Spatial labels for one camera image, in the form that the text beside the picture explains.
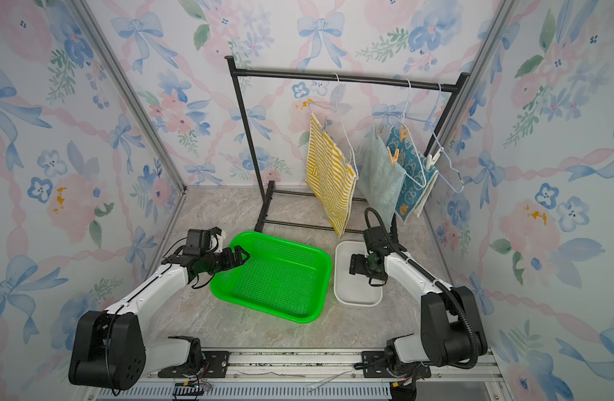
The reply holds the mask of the white wire hanger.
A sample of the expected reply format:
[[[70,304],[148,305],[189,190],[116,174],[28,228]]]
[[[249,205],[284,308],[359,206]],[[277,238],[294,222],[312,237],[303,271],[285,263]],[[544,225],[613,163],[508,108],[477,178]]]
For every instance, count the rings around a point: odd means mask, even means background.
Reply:
[[[345,139],[350,147],[350,154],[351,154],[350,167],[353,169],[355,179],[358,180],[359,179],[359,169],[356,163],[355,148],[350,141],[350,136],[348,135],[347,129],[345,128],[345,124],[342,120],[341,113],[340,113],[340,99],[345,93],[345,85],[340,83],[340,77],[338,74],[334,74],[334,76],[336,78],[336,81],[338,82],[338,85],[330,93],[330,102],[329,102],[329,106],[327,107],[327,109],[330,111],[335,111],[336,115],[338,116],[340,120],[340,124],[343,130],[343,133],[345,135]],[[310,85],[310,92],[312,96],[316,96],[316,95],[324,96],[326,91],[327,91],[327,84],[325,84],[324,79],[312,79],[312,84]],[[311,99],[308,99],[305,104],[310,109],[310,128],[305,132],[306,138],[307,138],[307,144],[308,144],[307,162],[306,162],[306,167],[305,167],[305,182],[307,184],[310,184],[312,180],[313,181],[316,180],[315,167],[317,165],[317,162],[315,161],[315,155],[312,153],[311,134],[313,132],[317,133],[317,136],[316,136],[317,140],[319,138],[325,138],[328,140],[329,137],[326,135],[325,127],[320,124],[320,122],[316,118],[316,115],[313,113],[312,105],[314,103],[311,101]]]

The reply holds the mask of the yellow striped towel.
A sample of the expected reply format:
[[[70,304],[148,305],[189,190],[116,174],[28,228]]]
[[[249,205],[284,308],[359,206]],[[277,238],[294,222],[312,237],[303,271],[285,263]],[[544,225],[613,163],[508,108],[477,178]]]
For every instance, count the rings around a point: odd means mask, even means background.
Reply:
[[[307,185],[320,201],[332,228],[340,237],[350,220],[357,180],[350,162],[332,138],[327,133],[326,135],[328,140],[317,140],[317,133],[311,134],[312,153],[317,162],[316,180]]]

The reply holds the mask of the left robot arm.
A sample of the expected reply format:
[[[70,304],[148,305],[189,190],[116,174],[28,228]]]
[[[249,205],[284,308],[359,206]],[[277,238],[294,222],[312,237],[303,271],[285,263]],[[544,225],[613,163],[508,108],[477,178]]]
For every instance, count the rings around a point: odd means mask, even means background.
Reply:
[[[128,390],[145,374],[173,369],[196,379],[206,362],[200,340],[173,336],[147,346],[143,330],[155,312],[203,273],[210,276],[245,265],[240,246],[198,255],[174,253],[143,284],[103,311],[88,311],[76,326],[68,371],[73,385]]]

